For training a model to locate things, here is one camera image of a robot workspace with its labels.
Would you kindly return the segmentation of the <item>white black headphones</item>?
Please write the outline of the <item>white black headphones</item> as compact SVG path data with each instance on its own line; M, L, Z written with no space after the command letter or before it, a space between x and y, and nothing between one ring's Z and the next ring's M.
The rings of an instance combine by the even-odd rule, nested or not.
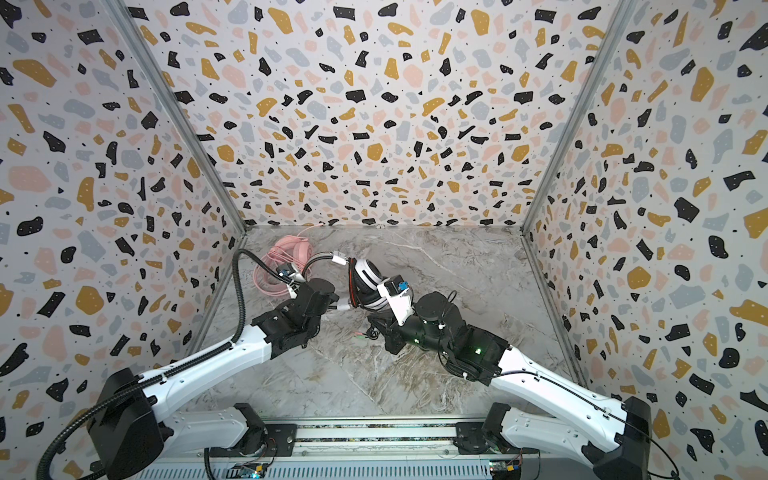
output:
M329 310L362 309L376 312L389 307L387 300L378 290L378 286L384 283L385 277L372 262L343 257L339 252L320 252L309 259L302 269L302 275L307 278L310 268L320 261L331 261L347 268L348 295L330 303Z

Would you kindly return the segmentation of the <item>pink headphones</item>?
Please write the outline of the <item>pink headphones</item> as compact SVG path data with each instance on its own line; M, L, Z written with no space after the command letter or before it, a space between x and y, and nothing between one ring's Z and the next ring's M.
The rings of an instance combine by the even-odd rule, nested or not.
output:
M265 255L262 262L271 270L277 272L284 264L293 264L301 271L313 255L310 240L302 235L286 235L280 238ZM270 297L280 297L288 294L287 286L275 280L265 270L254 268L253 282L258 290Z

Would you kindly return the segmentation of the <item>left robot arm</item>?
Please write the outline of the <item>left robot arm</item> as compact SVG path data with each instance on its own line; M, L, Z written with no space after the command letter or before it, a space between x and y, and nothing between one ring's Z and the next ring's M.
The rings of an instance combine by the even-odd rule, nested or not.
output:
M305 279L267 269L267 274L294 291L276 308L248 319L239 262L246 256L260 268L256 254L238 249L232 276L238 306L233 335L176 363L135 375L128 368L112 374L96 405L67 425L42 454L36 476L48 479L56 456L67 440L85 428L101 467L91 478L127 479L165 453L210 447L262 447L266 427L248 406L209 412L199 419L176 423L177 411L194 397L243 370L267 363L296 348L306 347L320 331L322 317L339 299L334 285L321 278Z

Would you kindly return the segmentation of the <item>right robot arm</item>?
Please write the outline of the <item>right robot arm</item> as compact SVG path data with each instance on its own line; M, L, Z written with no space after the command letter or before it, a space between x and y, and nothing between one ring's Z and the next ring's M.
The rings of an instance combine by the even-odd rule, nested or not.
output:
M592 392L523 354L502 337L467 323L453 300L432 292L414 301L408 289L379 288L368 317L371 339L398 354L413 345L436 353L451 375L519 397L543 410L528 415L495 403L483 434L498 447L558 453L600 479L647 479L651 409L643 400Z

